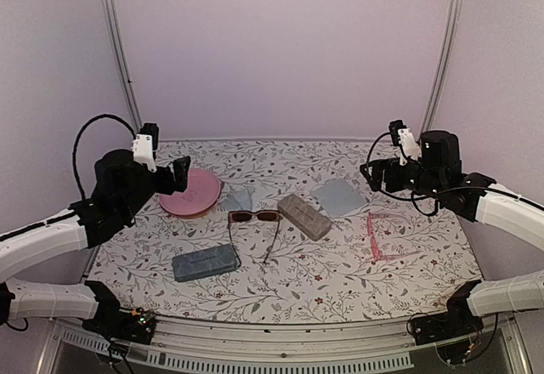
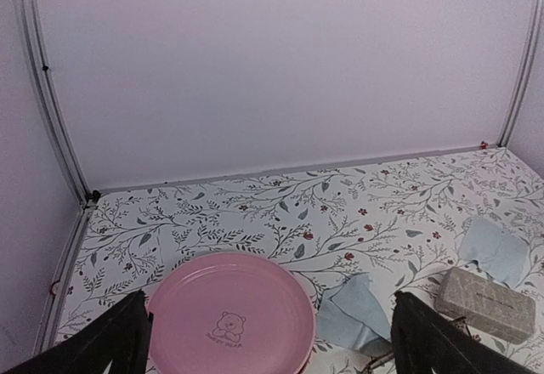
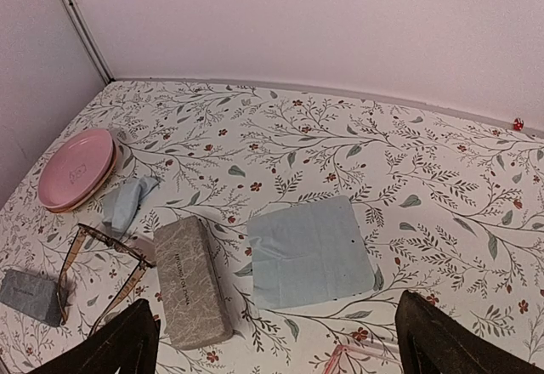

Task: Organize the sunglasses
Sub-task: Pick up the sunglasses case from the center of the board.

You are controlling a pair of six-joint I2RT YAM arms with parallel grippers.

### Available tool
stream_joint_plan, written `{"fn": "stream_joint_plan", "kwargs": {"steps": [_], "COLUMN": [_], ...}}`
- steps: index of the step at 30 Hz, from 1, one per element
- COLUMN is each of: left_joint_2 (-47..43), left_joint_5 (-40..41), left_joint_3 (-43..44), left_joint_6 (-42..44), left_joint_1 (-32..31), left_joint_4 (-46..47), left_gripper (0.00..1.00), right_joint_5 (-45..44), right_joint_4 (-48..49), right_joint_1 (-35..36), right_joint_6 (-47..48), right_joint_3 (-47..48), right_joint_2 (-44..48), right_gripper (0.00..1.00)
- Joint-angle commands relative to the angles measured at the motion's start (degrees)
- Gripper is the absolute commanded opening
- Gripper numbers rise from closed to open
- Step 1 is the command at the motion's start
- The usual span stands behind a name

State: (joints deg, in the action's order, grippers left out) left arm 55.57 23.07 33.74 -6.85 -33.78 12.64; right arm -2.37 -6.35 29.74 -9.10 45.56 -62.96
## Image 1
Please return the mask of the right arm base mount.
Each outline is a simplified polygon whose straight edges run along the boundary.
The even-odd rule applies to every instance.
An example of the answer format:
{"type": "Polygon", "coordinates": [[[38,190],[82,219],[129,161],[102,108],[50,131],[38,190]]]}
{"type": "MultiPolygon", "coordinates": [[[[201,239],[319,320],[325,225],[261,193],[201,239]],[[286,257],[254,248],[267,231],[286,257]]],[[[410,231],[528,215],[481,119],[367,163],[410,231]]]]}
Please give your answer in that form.
{"type": "Polygon", "coordinates": [[[470,292],[482,280],[471,280],[462,284],[446,300],[445,312],[429,314],[415,313],[406,322],[406,331],[414,338],[416,345],[442,342],[457,337],[473,335],[461,345],[446,346],[439,357],[447,364],[458,366],[478,356],[476,348],[484,329],[481,317],[473,315],[468,307],[470,292]]]}

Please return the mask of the large blue cleaning cloth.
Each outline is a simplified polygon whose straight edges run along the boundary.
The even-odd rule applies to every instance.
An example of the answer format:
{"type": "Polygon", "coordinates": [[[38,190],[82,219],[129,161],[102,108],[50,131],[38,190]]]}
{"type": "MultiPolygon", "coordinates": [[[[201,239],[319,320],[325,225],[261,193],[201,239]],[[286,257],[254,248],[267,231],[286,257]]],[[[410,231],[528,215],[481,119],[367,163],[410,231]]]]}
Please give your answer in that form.
{"type": "Polygon", "coordinates": [[[311,195],[331,218],[340,218],[369,203],[345,179],[339,178],[326,182],[313,190],[311,195]]]}

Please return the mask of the grey glasses case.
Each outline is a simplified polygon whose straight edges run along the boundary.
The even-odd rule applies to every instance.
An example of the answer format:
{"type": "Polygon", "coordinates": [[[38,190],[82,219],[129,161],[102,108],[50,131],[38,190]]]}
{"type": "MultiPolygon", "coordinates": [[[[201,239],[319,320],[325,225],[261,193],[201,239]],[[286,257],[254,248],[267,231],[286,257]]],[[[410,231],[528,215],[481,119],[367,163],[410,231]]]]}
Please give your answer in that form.
{"type": "Polygon", "coordinates": [[[332,229],[332,221],[298,195],[284,197],[278,202],[277,209],[312,241],[320,240],[332,229]]]}

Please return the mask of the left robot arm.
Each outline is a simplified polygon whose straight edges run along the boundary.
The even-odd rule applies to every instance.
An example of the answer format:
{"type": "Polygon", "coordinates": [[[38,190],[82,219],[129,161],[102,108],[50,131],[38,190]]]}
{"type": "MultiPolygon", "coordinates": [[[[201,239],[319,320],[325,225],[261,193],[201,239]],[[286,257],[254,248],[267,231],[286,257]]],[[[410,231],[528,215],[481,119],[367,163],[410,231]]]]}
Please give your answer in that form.
{"type": "Polygon", "coordinates": [[[144,318],[123,312],[103,283],[51,285],[16,280],[24,269],[67,252],[98,247],[134,224],[137,213],[155,194],[187,189],[190,157],[171,166],[140,163],[130,150],[113,150],[94,165],[96,185],[90,197],[74,202],[50,219],[1,236],[1,322],[28,317],[72,317],[86,329],[112,337],[144,318]]]}

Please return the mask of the pink sunglasses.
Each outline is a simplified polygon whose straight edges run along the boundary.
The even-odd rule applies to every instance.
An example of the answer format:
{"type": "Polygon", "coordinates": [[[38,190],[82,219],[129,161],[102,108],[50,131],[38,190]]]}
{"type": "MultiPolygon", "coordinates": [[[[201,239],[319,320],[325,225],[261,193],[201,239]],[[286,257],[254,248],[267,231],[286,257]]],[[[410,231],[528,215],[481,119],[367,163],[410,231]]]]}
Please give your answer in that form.
{"type": "Polygon", "coordinates": [[[377,243],[377,238],[376,238],[373,222],[380,219],[387,219],[387,218],[397,218],[397,215],[393,215],[390,213],[369,212],[366,217],[366,232],[368,236],[370,237],[371,255],[373,256],[373,261],[375,263],[380,261],[394,261],[397,259],[406,258],[412,255],[419,254],[420,253],[419,251],[387,254],[381,250],[380,246],[377,243]]]}

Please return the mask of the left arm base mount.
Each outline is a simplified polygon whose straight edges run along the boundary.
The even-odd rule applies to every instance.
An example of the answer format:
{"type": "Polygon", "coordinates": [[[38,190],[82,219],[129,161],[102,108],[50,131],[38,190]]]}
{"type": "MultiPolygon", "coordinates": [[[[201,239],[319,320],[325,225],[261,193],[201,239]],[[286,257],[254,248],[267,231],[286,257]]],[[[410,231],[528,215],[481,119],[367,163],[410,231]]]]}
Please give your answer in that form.
{"type": "Polygon", "coordinates": [[[84,330],[97,333],[106,340],[119,339],[144,345],[151,344],[156,329],[154,310],[143,308],[122,310],[119,300],[103,283],[87,280],[84,285],[93,292],[94,300],[98,302],[94,316],[82,321],[84,330]]]}

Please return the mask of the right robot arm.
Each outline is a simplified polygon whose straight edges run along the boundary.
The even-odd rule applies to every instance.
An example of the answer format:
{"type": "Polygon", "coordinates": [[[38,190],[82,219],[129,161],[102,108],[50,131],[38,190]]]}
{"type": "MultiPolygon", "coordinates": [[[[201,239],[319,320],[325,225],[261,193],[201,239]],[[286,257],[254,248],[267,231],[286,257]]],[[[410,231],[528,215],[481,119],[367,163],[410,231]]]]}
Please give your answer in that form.
{"type": "MultiPolygon", "coordinates": [[[[494,178],[464,173],[455,134],[433,130],[416,139],[401,121],[392,122],[386,134],[399,149],[399,156],[368,157],[360,165],[372,191],[396,200],[399,192],[406,190],[412,204],[433,200],[435,210],[449,210],[469,222],[505,231],[538,250],[543,248],[543,206],[494,178]]],[[[456,337],[471,325],[473,317],[542,307],[541,271],[502,280],[474,280],[448,299],[439,329],[456,337]]]]}

